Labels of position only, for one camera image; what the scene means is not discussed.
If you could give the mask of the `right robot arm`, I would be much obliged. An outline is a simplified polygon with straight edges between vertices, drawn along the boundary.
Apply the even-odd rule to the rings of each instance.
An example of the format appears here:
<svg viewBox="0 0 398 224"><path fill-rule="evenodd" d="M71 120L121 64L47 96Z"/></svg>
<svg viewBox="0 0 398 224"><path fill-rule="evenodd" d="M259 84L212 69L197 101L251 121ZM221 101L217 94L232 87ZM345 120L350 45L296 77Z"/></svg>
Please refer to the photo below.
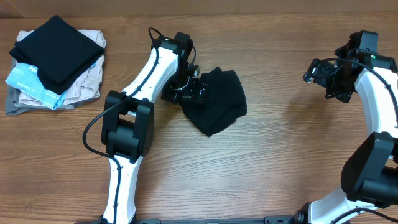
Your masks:
<svg viewBox="0 0 398 224"><path fill-rule="evenodd" d="M380 209L397 205L397 64L377 52L378 34L350 35L335 57L313 59L303 75L307 83L325 88L325 98L347 103L357 93L363 105L367 138L346 161L340 186L306 203L287 223L349 223L364 212L397 222Z"/></svg>

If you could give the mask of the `black polo shirt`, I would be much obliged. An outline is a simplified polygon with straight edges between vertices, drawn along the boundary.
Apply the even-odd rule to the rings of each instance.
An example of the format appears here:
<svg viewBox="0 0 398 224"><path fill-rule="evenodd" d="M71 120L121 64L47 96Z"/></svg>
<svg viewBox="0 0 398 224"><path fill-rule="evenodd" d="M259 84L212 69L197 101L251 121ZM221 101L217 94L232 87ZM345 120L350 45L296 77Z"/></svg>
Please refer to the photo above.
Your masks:
<svg viewBox="0 0 398 224"><path fill-rule="evenodd" d="M219 133L247 114L247 100L234 70L214 68L200 77L206 84L204 103L181 102L184 115L207 136Z"/></svg>

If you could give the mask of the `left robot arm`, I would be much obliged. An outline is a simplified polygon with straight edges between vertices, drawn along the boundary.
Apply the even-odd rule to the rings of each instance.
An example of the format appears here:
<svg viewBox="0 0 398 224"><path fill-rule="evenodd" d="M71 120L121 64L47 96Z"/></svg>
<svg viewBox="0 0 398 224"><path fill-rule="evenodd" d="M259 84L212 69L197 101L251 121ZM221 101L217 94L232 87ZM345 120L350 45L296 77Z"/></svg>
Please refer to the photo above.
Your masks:
<svg viewBox="0 0 398 224"><path fill-rule="evenodd" d="M134 81L105 99L101 142L109 156L108 203L100 223L134 223L139 167L154 140L154 103L201 106L206 85L189 55L196 52L188 34L152 39L150 57Z"/></svg>

